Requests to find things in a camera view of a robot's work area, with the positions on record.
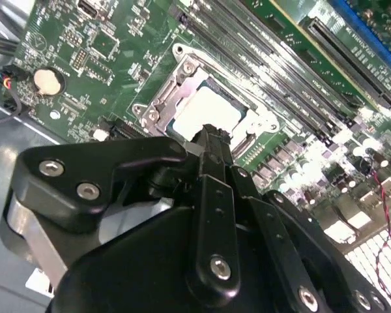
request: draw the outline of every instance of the green circuit board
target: green circuit board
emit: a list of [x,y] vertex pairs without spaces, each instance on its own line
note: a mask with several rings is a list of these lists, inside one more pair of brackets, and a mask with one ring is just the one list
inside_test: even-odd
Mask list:
[[[148,1],[142,7],[138,3],[110,1],[111,16],[107,22],[83,18],[75,1],[53,0],[46,6],[39,1],[35,5],[15,63],[29,72],[40,67],[55,67],[66,76],[66,90],[62,95],[47,98],[32,92],[28,83],[22,83],[18,91],[23,102],[34,108],[32,117],[62,139],[87,141],[89,130],[101,116],[120,117],[138,129],[140,126],[130,107],[135,102],[149,103],[176,66],[171,53],[175,42],[202,47],[233,70],[209,41],[179,27],[179,22],[169,14],[172,1]],[[268,8],[269,12],[278,13],[270,3]],[[133,21],[142,19],[136,14],[137,10],[149,13],[135,26],[133,23],[137,22]],[[285,33],[292,38],[301,36],[293,26]],[[238,54],[237,49],[233,49],[232,55]],[[318,52],[314,54],[322,72],[330,76],[327,82],[336,91],[360,96],[360,91],[345,80],[341,72]],[[139,73],[144,71],[149,77],[142,83]],[[52,110],[61,112],[62,117],[50,118]]]
[[348,1],[361,20],[391,51],[391,1]]
[[[145,134],[132,106],[151,103],[177,67],[174,45],[182,44],[208,55],[234,79],[251,82],[264,107],[277,117],[278,131],[259,134],[235,159],[237,164],[255,175],[270,158],[277,157],[281,147],[293,142],[300,147],[289,151],[291,156],[278,159],[282,167],[271,168],[275,175],[257,184],[261,192],[279,188],[277,182],[310,154],[308,147],[317,141],[314,130],[330,132],[325,123],[338,118],[305,87],[350,119],[358,110],[348,105],[347,99],[358,99],[360,107],[370,112],[362,118],[368,125],[366,134],[379,139],[391,156],[391,118],[377,112],[376,100],[331,60],[307,33],[304,20],[318,17],[324,21],[351,53],[363,55],[359,59],[362,64],[373,69],[379,83],[391,92],[390,70],[325,1],[288,5],[286,0],[214,0],[201,1],[195,10],[188,5],[191,1],[184,0],[104,0],[94,17],[79,8],[81,4],[94,14],[87,3],[93,5],[95,0],[37,1],[14,60],[31,74],[51,67],[65,77],[65,89],[53,97],[38,94],[32,80],[16,86],[22,102],[29,106],[29,115],[62,142],[93,140],[91,132],[101,118],[120,119]],[[217,73],[212,75],[234,89]],[[311,126],[305,127],[300,116]],[[325,150],[317,153],[326,155]],[[320,166],[344,160],[345,151],[340,149]],[[353,175],[362,180],[359,173]],[[290,199],[301,198],[302,191],[297,189]],[[338,197],[339,190],[326,185],[316,194],[319,202],[328,195]]]

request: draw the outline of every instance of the pcie slot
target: pcie slot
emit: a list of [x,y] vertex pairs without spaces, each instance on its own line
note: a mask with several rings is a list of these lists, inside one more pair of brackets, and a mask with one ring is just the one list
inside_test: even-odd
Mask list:
[[[199,17],[204,19],[205,21],[208,21],[209,24],[215,26],[220,32],[223,34],[227,35],[244,53],[249,56],[249,58],[254,59],[255,62],[257,63],[257,66],[262,65],[261,63],[263,62],[262,60],[258,59],[258,56],[256,56],[252,50],[247,50],[243,46],[243,42],[241,42],[241,38],[238,37],[237,35],[233,35],[231,33],[231,30],[226,30],[223,26],[219,24],[219,22],[215,21],[212,19],[210,16],[208,16],[208,12],[203,10],[203,6],[201,6],[201,10],[197,13]],[[332,123],[331,121],[328,120],[327,117],[325,117],[318,109],[316,109],[312,104],[308,103],[308,99],[304,95],[298,94],[299,91],[293,90],[292,87],[289,87],[286,82],[284,82],[278,73],[276,73],[274,70],[270,68],[270,72],[273,73],[272,77],[273,79],[281,86],[283,86],[287,91],[290,93],[290,97],[295,98],[296,102],[300,102],[302,104],[303,108],[308,109],[308,114],[310,115],[310,118],[312,118],[316,123],[320,125],[326,125],[324,127],[325,131],[329,132],[335,132],[337,131],[337,126]]]
[[[254,33],[251,29],[246,27],[243,22],[240,20],[240,18],[233,14],[227,7],[225,7],[223,4],[221,4],[220,1],[215,2],[214,6],[216,6],[215,9],[221,10],[224,12],[224,14],[227,14],[228,16],[231,16],[232,18],[236,19],[239,24],[241,24],[241,28],[243,31],[243,36],[246,37],[250,42],[255,44],[258,48],[263,50],[266,54],[270,55],[274,53],[273,48],[270,47],[269,44],[266,42],[263,42],[263,40],[257,36],[256,33]],[[327,91],[332,93],[335,97],[337,97],[339,100],[343,99],[335,90],[333,90],[329,85],[327,85],[321,78],[319,78],[315,72],[300,58],[295,58],[295,61],[300,65],[303,66]],[[341,121],[348,120],[348,117],[334,104],[330,103],[325,97],[321,95],[320,90],[314,86],[314,84],[307,82],[299,73],[298,70],[294,68],[294,66],[290,62],[286,62],[284,60],[278,60],[277,63],[290,75],[294,76],[296,80],[305,88],[307,93],[315,98],[316,100],[319,100],[321,102],[321,105],[325,107],[325,110],[332,114],[334,117],[337,117]]]
[[391,92],[324,26],[314,18],[307,27],[317,43],[335,62],[341,65],[352,79],[363,88],[374,100],[385,108],[391,108]]

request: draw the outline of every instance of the ram slot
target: ram slot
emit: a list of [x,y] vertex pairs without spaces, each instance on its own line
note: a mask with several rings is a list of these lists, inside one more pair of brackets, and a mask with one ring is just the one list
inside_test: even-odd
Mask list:
[[[232,17],[233,19],[235,19],[236,21],[238,22],[241,22],[240,21],[240,18],[236,15],[234,15],[228,8],[226,8],[225,6],[223,6],[220,2],[217,2],[215,4],[211,4],[211,6],[213,7],[212,11],[214,11],[216,14],[220,14],[222,13],[222,16],[226,16],[227,19],[230,17]],[[248,27],[242,25],[242,30],[239,30],[239,33],[248,41],[248,42],[251,42],[253,45],[257,46],[260,50],[262,50],[262,53],[265,54],[265,55],[270,55],[270,54],[274,54],[276,55],[274,49],[270,46],[269,43],[267,42],[264,42],[263,40],[261,40],[252,30],[250,30]],[[236,34],[236,35],[233,35],[233,38],[235,38],[235,40],[240,40],[240,37]],[[294,77],[294,79],[297,81],[298,84],[300,84],[300,86],[306,90],[307,94],[309,94],[309,96],[313,97],[316,101],[319,102],[319,104],[326,110],[326,112],[328,114],[330,114],[331,116],[329,116],[329,118],[333,119],[334,118],[338,118],[340,121],[348,121],[349,124],[348,125],[351,125],[352,124],[352,121],[346,116],[345,113],[343,113],[342,111],[340,111],[340,109],[332,104],[330,101],[328,101],[324,96],[322,96],[320,90],[318,90],[316,88],[316,86],[314,86],[312,83],[310,82],[307,82],[299,73],[298,71],[296,70],[296,68],[290,64],[289,62],[286,62],[282,59],[281,56],[277,56],[277,58],[274,59],[274,61],[282,68],[284,69],[290,76]],[[319,83],[321,84],[325,84],[321,79],[318,78],[318,76],[315,76],[313,70],[311,70],[310,68],[308,68],[308,72],[310,72],[310,74],[316,79],[319,81]],[[340,98],[342,99],[339,94],[337,94],[335,91],[333,91],[332,89],[330,89],[332,91],[332,94],[337,97],[337,98]],[[309,105],[308,102],[307,102],[307,99],[302,99],[303,103],[305,106],[307,106],[307,108],[309,108],[309,110],[311,110],[315,115],[318,115],[319,118],[324,121],[330,128],[335,128],[334,125],[327,120],[326,117],[324,117],[320,112],[318,112],[318,110],[316,110],[312,105]]]
[[[213,19],[209,15],[209,11],[206,12],[206,10],[203,10],[203,7],[201,7],[201,10],[197,12],[197,17],[204,20],[204,22],[207,23],[209,26],[209,30],[211,30],[211,27],[215,27],[218,32],[223,34],[223,37],[227,36],[229,39],[241,50],[244,52],[244,54],[250,59],[250,61],[254,60],[255,65],[259,68],[263,66],[263,60],[260,58],[260,56],[257,56],[252,52],[252,50],[247,50],[244,47],[244,42],[242,42],[241,38],[237,35],[232,33],[231,27],[228,27],[228,29],[225,29],[224,26],[220,25],[220,22],[218,20],[220,19]],[[307,108],[307,115],[310,119],[312,119],[316,124],[319,125],[319,127],[322,127],[327,132],[337,132],[338,128],[337,126],[330,121],[326,116],[324,116],[318,108],[314,107],[312,104],[308,103],[308,99],[300,94],[298,91],[302,90],[302,88],[298,87],[304,87],[303,85],[290,87],[287,82],[285,82],[282,79],[282,76],[278,74],[275,70],[272,68],[268,68],[270,72],[270,76],[274,79],[275,82],[277,82],[278,85],[281,85],[285,89],[285,93],[287,97],[291,97],[295,100],[295,102],[301,104],[299,110],[303,110],[304,108]]]
[[317,121],[311,120],[310,117],[307,115],[304,115],[302,112],[298,110],[293,104],[286,100],[282,100],[282,96],[278,96],[276,98],[275,96],[278,94],[271,88],[271,86],[267,85],[265,82],[261,83],[261,78],[247,65],[245,65],[241,60],[238,60],[234,56],[232,56],[229,52],[229,50],[223,48],[221,45],[217,45],[214,38],[211,37],[211,35],[207,32],[207,30],[203,29],[195,19],[189,17],[190,23],[188,24],[188,27],[197,35],[199,35],[201,38],[206,40],[211,46],[216,48],[226,59],[241,73],[246,75],[247,78],[254,78],[257,80],[258,83],[260,83],[260,86],[264,89],[264,92],[268,95],[270,95],[278,104],[282,105],[282,108],[285,108],[288,112],[291,113],[291,115],[295,118],[297,118],[306,128],[311,132],[317,132],[320,129],[327,130],[326,127],[324,127],[321,123],[318,123]]
[[[251,34],[251,36],[253,36],[254,38],[256,38],[257,40],[257,43],[263,43],[264,44],[264,41],[263,39],[261,38],[261,36],[257,35],[257,33],[255,31],[252,31],[249,27],[245,26],[244,24],[244,21],[238,16],[238,14],[235,14],[234,12],[230,11],[230,9],[228,8],[228,4],[226,3],[227,0],[217,0],[215,1],[215,3],[217,5],[220,5],[220,7],[222,8],[223,11],[227,12],[228,14],[232,15],[232,17],[234,17],[236,20],[238,20],[238,23],[241,24],[241,28],[244,30],[244,31],[247,31]],[[251,16],[250,14],[250,11],[245,8],[243,5],[239,5],[238,6],[239,9],[241,11],[243,11],[245,14],[249,14],[249,16]],[[251,16],[251,19],[253,21],[256,21],[256,24],[258,25],[258,27],[261,28],[261,31],[266,33],[270,38],[272,38],[273,40],[277,41],[277,42],[280,42],[281,40],[263,23],[261,23],[255,16]],[[297,68],[298,71],[300,72],[309,72],[314,80],[316,82],[318,82],[319,85],[321,85],[321,87],[323,89],[325,89],[326,91],[328,91],[330,94],[332,94],[333,96],[335,96],[339,103],[342,104],[343,106],[343,110],[337,106],[337,105],[334,105],[334,104],[331,104],[333,110],[341,110],[341,111],[345,111],[345,109],[347,110],[347,112],[350,112],[351,111],[351,108],[350,106],[346,106],[344,102],[348,103],[349,102],[349,99],[347,97],[345,97],[344,95],[341,95],[339,92],[335,91],[326,81],[324,81],[324,79],[322,79],[308,64],[307,62],[305,62],[302,58],[300,58],[289,46],[287,46],[284,42],[282,42],[282,46],[283,46],[283,49],[290,55],[290,57],[295,61],[295,64],[294,66]]]
[[324,26],[314,18],[307,27],[317,43],[337,64],[341,65],[350,77],[365,90],[377,103],[391,108],[391,92],[365,68],[359,60]]

